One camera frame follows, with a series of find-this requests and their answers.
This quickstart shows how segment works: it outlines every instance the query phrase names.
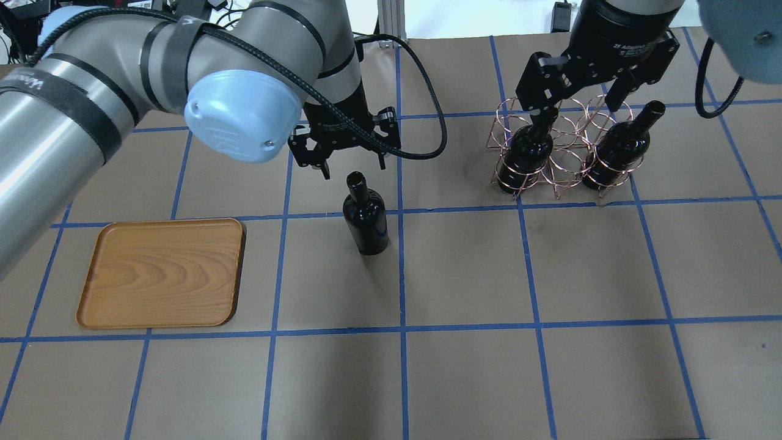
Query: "grey robot arm segment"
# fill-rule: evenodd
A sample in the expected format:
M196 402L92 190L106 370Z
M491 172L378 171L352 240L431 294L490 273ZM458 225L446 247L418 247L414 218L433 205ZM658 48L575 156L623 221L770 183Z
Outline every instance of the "grey robot arm segment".
M257 1L251 6L233 35L310 84L353 51L342 0ZM92 117L106 121L105 131L115 132L120 141L156 107L181 113L187 96L172 92L169 84L185 78L172 75L186 74L191 88L222 70L261 72L287 84L303 104L306 93L287 78L208 35L199 35L192 43L186 67L172 65L166 61L172 55L167 51L177 47L172 40L177 27L188 23L161 23L165 21L131 14L94 18L63 35L55 52L34 69L16 70L9 75L15 82L0 83L0 279L118 147L90 128L95 125L88 120L91 115L76 117L71 112L74 120L64 107L52 105L33 88L81 91L91 103L85 105L92 109ZM150 37L155 29L156 35ZM357 68L351 63L337 74L360 80L361 74L352 71ZM340 99L340 92L321 92Z

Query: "wine bottle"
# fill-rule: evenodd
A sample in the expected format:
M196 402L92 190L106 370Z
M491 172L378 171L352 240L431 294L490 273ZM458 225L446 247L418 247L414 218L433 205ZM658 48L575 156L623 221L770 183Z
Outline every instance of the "wine bottle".
M532 173L546 164L554 150L551 126L558 115L556 109L534 115L532 124L520 128L513 135L510 148L497 170L497 184L504 192L513 194L524 191L537 182L538 174Z
M380 194L367 187L367 180L359 171L347 176L347 187L350 195L343 203L345 222L358 251L364 255L377 255L389 244L386 204Z
M611 127L595 148L594 154L600 160L593 156L594 165L584 176L584 185L595 191L612 185L622 174L621 171L625 171L649 150L649 129L663 114L665 104L651 101L634 120L619 122Z

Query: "blue tape grid line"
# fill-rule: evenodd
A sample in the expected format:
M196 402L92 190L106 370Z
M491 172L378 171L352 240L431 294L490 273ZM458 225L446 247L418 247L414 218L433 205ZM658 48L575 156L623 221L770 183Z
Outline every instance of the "blue tape grid line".
M190 145L193 140L192 132L188 132L188 139L185 142L185 151L182 153L182 163L179 168L179 177L177 179L177 187L174 190L174 201L171 203L171 215L170 219L175 220L177 217L177 210L179 208L179 196L182 192L182 184L185 182L185 169L188 166L188 158L190 156ZM149 341L152 339L152 328L146 329L142 340L144 345L142 346L141 359L138 361L138 372L136 373L136 382L133 386L133 396L131 397L131 409L127 413L127 423L125 424L125 436L124 440L130 440L131 432L133 431L133 421L136 417L136 406L138 406L138 395L141 393L142 380L144 379L144 369L146 367L147 354L149 353Z
M695 46L692 43L690 32L687 30L686 27L684 27L683 30L684 30L684 37L687 39L687 45L690 46L690 53L692 53L692 56L695 59L695 64L699 64L701 62L701 59L698 57L698 53L695 51ZM712 85L708 82L708 78L705 81L705 86L706 86L706 91L708 92L708 96L712 99L712 105L716 108L719 104L716 103L716 97L714 96ZM738 146L736 145L736 141L734 140L733 134L730 133L730 128L728 128L728 124L725 121L725 117L723 115L719 115L718 118L719 118L719 123L723 126L723 130L725 132L725 136L728 139L728 143L730 144L730 148L734 152L736 161L738 162L739 167L741 167L741 172L744 173L744 179L747 181L747 185L749 186L749 189L752 191L752 197L754 198L755 202L758 204L760 215L763 219L763 222L766 223L766 229L768 230L769 236L771 237L771 241L774 245L774 250L777 252L777 257L780 259L780 261L782 261L782 246L780 246L780 241L779 238L777 237L777 233L774 231L774 228L771 226L771 220L769 219L769 215L766 213L766 208L763 206L762 198L758 195L758 190L755 187L755 183L752 181L752 177L749 175L749 171L747 170L747 166L744 163L744 159L741 157L741 152L738 150Z
M494 44L494 36L489 36L492 57L494 58L494 70L497 72L497 84L500 88L500 99L503 101L503 115L508 115L508 107L505 105L505 87L502 81L502 70L500 69L500 58L497 55L497 47ZM524 247L524 262L527 271L527 283L529 284L529 300L532 302L533 319L535 328L535 338L538 346L538 357L540 360L540 376L543 381L543 395L546 400L546 414L548 416L548 427L551 438L557 440L557 423L554 418L554 403L551 400L551 384L548 377L548 366L546 363L546 348L543 343L543 327L540 324L540 311L538 310L537 295L535 291L535 279L533 276L532 256L529 253L529 241L527 237L526 221L524 219L524 209L522 208L522 198L516 199L518 211L518 223L521 229L522 246Z
M266 386L264 389L263 417L260 437L268 438L269 408L271 407L271 385L274 374L274 354L277 348L278 322L280 317L280 293L282 292L282 268L285 262L285 242L288 236L288 210L291 200L291 180L293 175L293 153L288 152L288 174L285 177L285 204L282 207L282 227L280 228L280 249L277 256L277 281L274 286L274 308L271 314L271 332L269 333L269 359L266 367Z
M782 195L774 196L760 196L760 200L782 200ZM702 197L694 199L652 199L641 200L640 203L646 205L659 205L659 204L711 204L711 203L726 203L726 202L752 202L755 201L753 196L739 196L739 197ZM634 200L617 200L607 202L605 204L598 204L597 202L569 202L569 203L549 203L549 204L525 204L522 209L525 211L536 209L561 209L565 207L597 207L597 206L635 206ZM466 207L434 207L434 208L405 208L404 214L428 214L434 212L481 212L481 211L512 211L518 209L516 205L487 205L487 206L466 206ZM396 209L389 209L387 215L399 215L399 211ZM237 220L242 222L256 222L261 220L282 220L282 215L237 215L233 216ZM289 214L288 220L293 218L331 218L342 217L341 212L311 212L306 214ZM96 223L55 223L51 226L51 229L58 229L61 225L65 229L78 229L78 228L102 228L110 225L112 222L96 222Z
M402 113L402 66L400 48L396 47L394 54L396 66L396 111ZM402 136L402 121L398 121L400 137ZM404 202L402 191L402 158L396 158L396 199L398 210L399 238L399 341L400 341L400 375L402 383L402 439L410 439L410 406L407 398L407 305L404 284Z
M601 84L603 93L608 93L608 89L605 84ZM690 403L690 411L692 412L693 421L695 423L695 429L698 431L699 438L706 438L703 422L701 421L701 414L698 410L698 403L695 400L695 393L693 393L692 383L690 382L690 374L687 371L687 363L684 360L684 353L679 341L679 332L676 330L676 324L673 322L673 312L668 301L668 293L665 290L665 283L662 280L662 272L660 271L660 264L657 259L657 253L655 252L655 245L651 240L651 233L649 232L649 225L646 221L646 214L644 213L644 206L640 202L638 195L638 187L635 179L630 175L630 187L633 191L633 200L635 201L636 209L638 210L638 218L640 219L641 228L644 231L644 238L646 240L647 249L649 251L649 258L651 259L652 268L655 271L655 278L657 280L657 286L660 291L660 299L662 301L662 307L665 310L665 318L668 321L668 328L671 332L671 341L673 342L673 348L676 352L676 360L679 363L679 370L682 375L682 382L684 384L685 392L687 393L687 401Z
M68 222L68 216L70 215L70 209L73 204L69 204L63 214L62 224ZM11 378L8 381L8 386L5 387L5 394L3 395L2 404L0 404L0 423L5 416L5 410L8 408L8 401L11 399L11 391L13 391L13 385L16 383L16 376L19 374L19 368L22 366L22 358L24 352L27 350L27 344L30 341L30 335L33 333L33 325L35 324L35 318L38 317L38 309L41 307L41 301L46 291L46 284L48 283L49 274L52 273L52 265L54 264L55 256L57 255L57 249L59 248L59 242L63 238L63 232L65 228L60 226L57 231L57 238L52 246L52 253L49 255L48 263L46 264L46 270L44 271L41 285L38 288L38 296L35 297L35 304L33 305L33 311L30 314L30 319L27 321L27 329L24 332L24 337L21 339L21 346L19 347L19 354L16 355L16 361L13 364L13 371L11 372Z
M782 321L782 315L749 316L701 316L673 318L680 325L715 323L775 323ZM627 326L667 326L670 321L664 319L614 319L595 321L551 321L541 323L483 323L483 324L435 324L405 326L406 333L425 333L443 331L481 331L481 330L533 330L538 326L544 329L569 329L584 327L627 327ZM300 330L277 330L277 337L326 336L334 334L396 334L400 326L382 327L342 327ZM202 333L150 334L151 341L176 341L184 339L232 339L247 337L270 337L270 330L251 331L214 331ZM95 334L71 336L30 336L28 342L96 342L96 341L144 341L146 334ZM0 344L18 344L24 337L0 337Z

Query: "blue tape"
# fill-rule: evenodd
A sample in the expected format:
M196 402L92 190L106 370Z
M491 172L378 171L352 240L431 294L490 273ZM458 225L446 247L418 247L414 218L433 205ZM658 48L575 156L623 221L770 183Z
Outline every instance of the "blue tape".
M288 210L291 200L291 180L293 174L293 154L288 152L288 174L285 178L285 204L282 208L282 227L280 230L280 249L277 257L277 283L274 287L274 308L271 314L271 332L269 335L269 360L266 368L266 386L264 389L264 415L261 421L260 437L266 440L269 429L269 407L271 406L271 385L274 374L274 353L277 348L277 325L280 317L280 295L282 292L282 270L285 262L285 242L288 236Z
M60 222L62 225L68 222L68 216L70 215L70 209L73 206L73 203L69 204L68 207L65 209L65 213L63 214L63 220ZM5 387L5 394L3 395L2 404L0 404L0 423L2 423L2 419L5 416L5 410L8 408L8 401L11 399L11 391L13 391L13 385L16 383L16 375L19 374L19 368L22 365L22 358L24 358L24 352L27 350L27 343L30 340L30 334L33 332L33 325L35 324L35 319L38 317L38 309L41 307L41 302L43 301L44 292L46 292L46 286L48 284L48 278L49 275L52 273L52 266L54 265L55 257L57 256L57 249L59 249L59 243L60 240L63 238L63 233L65 232L65 229L61 226L59 230L57 231L57 238L55 239L54 246L52 247L52 253L49 255L49 260L46 263L46 270L44 271L43 279L41 280L41 285L38 288L38 295L35 297L35 303L33 305L33 310L30 313L30 319L27 321L27 330L24 333L24 338L22 339L22 344L19 348L19 353L16 355L16 361L13 364L13 371L11 372L11 377L8 381L8 386Z
M662 300L662 307L665 309L665 317L668 321L668 327L671 331L671 338L673 339L673 347L676 350L676 358L679 361L679 368L682 374L682 380L684 382L684 388L687 391L687 399L690 402L690 410L695 422L695 427L698 429L699 438L706 438L703 422L701 421L701 414L698 410L698 403L695 401L695 393L692 389L692 383L690 382L690 374L687 372L687 364L684 361L684 353L679 342L679 334L676 331L676 324L673 320L673 312L671 311L671 305L668 302L668 293L665 290L665 284L662 281L662 272L660 271L660 264L657 259L657 253L655 252L655 245L651 241L651 233L649 232L649 225L646 221L646 214L644 213L644 206L640 202L638 197L638 188L636 187L635 179L630 175L630 185L633 189L633 198L636 201L638 210L638 217L640 219L641 228L644 230L644 238L646 239L646 245L649 250L649 257L651 258L651 265L655 271L655 278L657 279L657 285L660 290L660 298Z
M396 111L402 113L402 63L400 49L394 53L396 71ZM402 136L402 121L399 121L399 134ZM399 342L400 342L400 381L402 386L402 439L410 439L410 406L407 394L407 306L405 301L404 283L404 197L402 185L402 158L396 158L396 199L399 205L398 234L399 237Z
M193 140L193 133L188 132L188 141L185 144L185 152L182 154L182 166L179 169L179 179L177 180L177 189L174 191L174 203L171 205L171 220L176 219L179 209L179 196L182 192L182 183L185 181L185 169L188 167L188 157L190 156L190 144Z
M497 84L500 87L500 99L503 100L504 116L508 115L508 108L505 106L505 89L502 82L502 71L500 70L500 61L497 56L497 47L494 45L494 37L489 37L491 44L492 57L494 58L494 69L497 72ZM557 440L557 424L554 418L554 403L551 400L551 385L548 377L548 365L546 362L546 348L543 344L543 329L540 326L540 313L537 305L537 295L535 291L535 280L533 276L532 259L529 255L529 241L527 240L527 228L524 219L524 207L522 198L516 199L518 210L518 223L521 228L522 244L524 246L524 262L527 269L527 283L529 284L529 299L532 302L533 318L535 321L535 338L538 346L538 357L540 359L540 376L543 381L543 395L546 399L546 414L548 416L548 427L551 438Z

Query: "black cable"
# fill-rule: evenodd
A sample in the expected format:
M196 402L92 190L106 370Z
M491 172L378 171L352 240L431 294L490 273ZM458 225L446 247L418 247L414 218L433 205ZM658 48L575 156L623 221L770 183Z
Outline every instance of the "black cable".
M714 110L713 112L706 111L703 106L703 87L706 83L708 59L711 58L712 49L714 49L714 40L707 38L706 45L703 47L703 53L701 54L701 62L698 64L698 77L695 78L695 110L699 115L705 117L706 119L718 117L725 110L727 110L730 104L733 103L734 99L736 99L736 95L738 95L739 90L741 90L741 86L744 84L744 79L742 77L738 77L736 80L736 85L734 85L733 90L730 91L730 94L728 95L727 99L725 99L725 102L722 103L717 108L717 110Z
M177 21L177 18L175 16L172 16L167 13L150 10L150 9L141 9L141 8L90 9L88 11L84 11L68 19L65 23L57 27L48 37L46 37L46 39L41 43L41 45L38 46L38 48L35 50L35 53L33 53L33 55L25 64L28 67L34 67L36 64L38 64L38 62L41 60L43 55L54 44L55 41L57 41L60 37L62 37L67 31L70 31L71 29L84 23L85 21L100 16L112 16L112 15L123 15L123 14L147 16L147 17L157 18L160 20L165 20L171 23ZM413 50L410 48L410 46L407 45L407 43L405 43L404 41L402 41L401 39L393 35L384 35L384 34L372 35L371 37L358 38L357 40L361 40L360 41L361 43L369 43L372 41L385 41L385 40L394 41L402 48L404 48L407 53L410 54L416 66L418 66L419 70L421 71L424 77L424 82L426 83L426 87L429 90L430 95L432 96L432 102L434 103L435 110L437 111L437 117L440 123L440 131L442 132L442 140L440 142L439 147L430 153L408 153L406 151L397 150L391 146L386 145L383 142L380 142L370 132L367 132L361 126L359 126L355 121L347 117L342 111L340 111L334 105L334 103L326 99L325 96L323 96L320 92L315 90L315 88L312 85L308 84L301 77L294 74L287 67L280 64L277 60L271 58L264 51L258 49L257 47L247 43L246 41L240 38L235 37L234 35L229 34L224 29L218 27L202 27L202 32L204 34L209 35L210 37L214 37L218 40L234 45L239 49L249 53L251 56L254 56L255 58L266 63L269 67L276 70L283 77L288 78L293 84L301 88L305 93L312 96L323 107L325 107L327 110L332 112L332 114L334 114L334 116L336 116L340 120L340 122L342 122L345 126L347 126L354 133L356 133L356 135L360 136L364 141L368 142L374 148L378 149L383 153L392 154L394 156L402 157L403 159L425 160L425 159L432 159L434 157L437 157L445 150L445 145L447 144L447 137L448 137L446 126L445 126L445 117L443 116L443 109L440 108L439 101L437 100L437 96L434 92L434 88L432 87L432 82L430 81L429 76L426 73L426 70L421 64L421 60L419 60L418 57L415 55L415 52L413 52Z
M418 71L421 72L421 77L424 79L424 82L426 83L426 89L427 91L429 91L429 96L432 98L432 104L435 107L435 112L437 113L437 119L440 125L440 145L437 147L436 150L432 151L431 153L416 154L419 157L405 157L401 155L398 156L406 159L420 159L420 160L432 159L434 157L439 156L445 150L445 146L448 143L448 130L445 125L445 115L443 114L443 109L440 107L439 100L437 99L437 94L435 93L435 89L432 86L432 80L429 78L429 74L426 73L426 69L424 68L424 65L421 63L421 60L418 58L417 55L415 55L413 49L406 42L396 37L395 35L374 34L374 35L366 35L366 36L361 35L358 38L355 38L356 43L361 43L361 44L372 43L375 41L388 41L388 40L394 41L402 49L404 49L404 51L410 55L410 58L413 59L413 63L415 63L415 66L418 68Z
M236 24L236 23L237 23L239 20L241 20L241 19L242 19L241 17L239 17L239 18L234 18L233 20L231 20L231 21L227 22L226 24L224 24L224 25L222 26L222 28L223 28L223 29L228 29L228 27L229 27L229 26L231 26L232 24Z

